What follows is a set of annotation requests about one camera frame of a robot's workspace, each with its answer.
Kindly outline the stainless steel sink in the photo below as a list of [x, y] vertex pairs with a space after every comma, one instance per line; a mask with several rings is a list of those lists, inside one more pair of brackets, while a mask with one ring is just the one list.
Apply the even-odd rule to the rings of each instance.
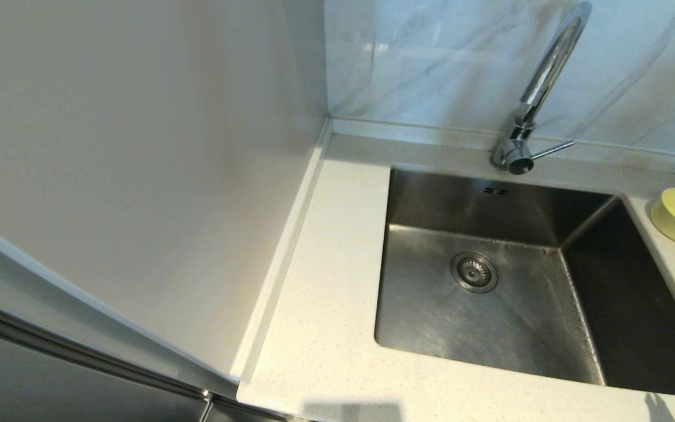
[[[379, 345], [675, 395], [675, 299], [619, 196], [401, 168], [388, 187]], [[455, 282], [463, 251], [493, 291]]]

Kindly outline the thin chrome faucet lever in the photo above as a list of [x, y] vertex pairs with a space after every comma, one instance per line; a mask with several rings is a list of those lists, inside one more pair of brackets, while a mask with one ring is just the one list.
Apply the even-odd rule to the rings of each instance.
[[532, 160], [537, 160], [539, 158], [543, 158], [544, 156], [554, 154], [556, 152], [560, 152], [566, 148], [573, 147], [576, 144], [575, 141], [568, 141], [568, 142], [563, 142], [562, 144], [559, 144], [557, 146], [554, 146], [552, 148], [546, 149], [544, 151], [538, 152], [535, 155], [532, 156]]

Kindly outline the round metal drain strainer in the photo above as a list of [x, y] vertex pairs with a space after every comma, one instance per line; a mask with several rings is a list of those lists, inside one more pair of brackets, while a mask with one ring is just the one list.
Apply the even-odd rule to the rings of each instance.
[[499, 271], [483, 254], [463, 251], [453, 256], [450, 271], [458, 285], [467, 291], [484, 294], [498, 286]]

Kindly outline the grey refrigerator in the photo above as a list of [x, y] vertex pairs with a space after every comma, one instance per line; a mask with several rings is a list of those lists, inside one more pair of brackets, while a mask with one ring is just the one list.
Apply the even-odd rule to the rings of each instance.
[[291, 422], [0, 238], [0, 421]]

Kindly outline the chrome gooseneck faucet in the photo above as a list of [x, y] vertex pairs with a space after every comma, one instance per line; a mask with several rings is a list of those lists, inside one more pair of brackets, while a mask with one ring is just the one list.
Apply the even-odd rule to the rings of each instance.
[[576, 48], [591, 14], [589, 0], [577, 3], [566, 14], [520, 98], [509, 136], [503, 137], [491, 152], [489, 161], [494, 168], [513, 175], [533, 170], [532, 156], [535, 154], [530, 151], [528, 141], [536, 128], [536, 117]]

